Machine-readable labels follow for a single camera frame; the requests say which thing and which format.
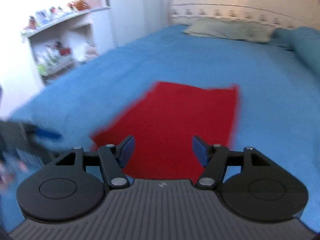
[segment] white wall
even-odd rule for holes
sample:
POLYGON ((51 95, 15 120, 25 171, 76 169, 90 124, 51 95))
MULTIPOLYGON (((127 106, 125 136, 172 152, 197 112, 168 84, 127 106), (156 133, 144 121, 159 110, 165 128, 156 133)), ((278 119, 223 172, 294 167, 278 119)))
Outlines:
POLYGON ((64 6, 71 0, 1 1, 0 84, 4 94, 0 118, 6 118, 43 88, 29 45, 21 42, 20 30, 28 24, 29 15, 51 6, 64 6))

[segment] pillow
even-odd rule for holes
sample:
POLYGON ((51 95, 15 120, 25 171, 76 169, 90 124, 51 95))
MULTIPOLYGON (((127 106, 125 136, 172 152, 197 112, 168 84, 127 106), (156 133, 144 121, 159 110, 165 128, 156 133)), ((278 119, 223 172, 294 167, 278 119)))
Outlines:
POLYGON ((292 31, 291 41, 298 57, 320 78, 320 31, 299 27, 292 31))
POLYGON ((288 29, 276 29, 269 43, 285 50, 293 51, 292 31, 288 29))
POLYGON ((196 20, 183 32, 198 37, 214 37, 229 40, 268 43, 272 28, 255 22, 226 21, 204 17, 196 20))

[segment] gray ribbed surface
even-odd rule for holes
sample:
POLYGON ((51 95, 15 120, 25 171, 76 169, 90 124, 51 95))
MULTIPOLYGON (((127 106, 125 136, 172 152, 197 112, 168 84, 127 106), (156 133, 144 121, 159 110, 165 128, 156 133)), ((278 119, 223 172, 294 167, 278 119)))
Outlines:
POLYGON ((80 220, 44 225, 25 220, 14 240, 308 240, 314 237, 298 220, 261 225, 226 210, 212 191, 189 180, 135 180, 114 190, 99 209, 80 220))

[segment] blue pillow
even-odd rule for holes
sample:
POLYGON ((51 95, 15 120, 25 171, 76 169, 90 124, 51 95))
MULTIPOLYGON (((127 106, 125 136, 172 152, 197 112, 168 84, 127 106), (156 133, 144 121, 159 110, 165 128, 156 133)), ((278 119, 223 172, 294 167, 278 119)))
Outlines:
POLYGON ((308 27, 292 31, 292 46, 300 60, 320 78, 320 32, 308 27))
POLYGON ((269 44, 284 48, 285 50, 288 50, 288 51, 293 51, 291 35, 292 35, 291 30, 276 29, 273 32, 273 35, 269 44))

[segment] black circular base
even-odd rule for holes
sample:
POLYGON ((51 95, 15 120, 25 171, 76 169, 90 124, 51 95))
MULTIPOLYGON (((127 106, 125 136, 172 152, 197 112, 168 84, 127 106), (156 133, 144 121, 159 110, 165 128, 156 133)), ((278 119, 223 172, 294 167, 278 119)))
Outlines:
POLYGON ((306 187, 287 172, 241 172, 228 179, 221 195, 229 208, 257 221, 277 222, 292 218, 307 204, 306 187))
POLYGON ((78 218, 98 206, 103 197, 100 180, 73 166, 47 165, 17 189, 23 213, 40 221, 78 218))

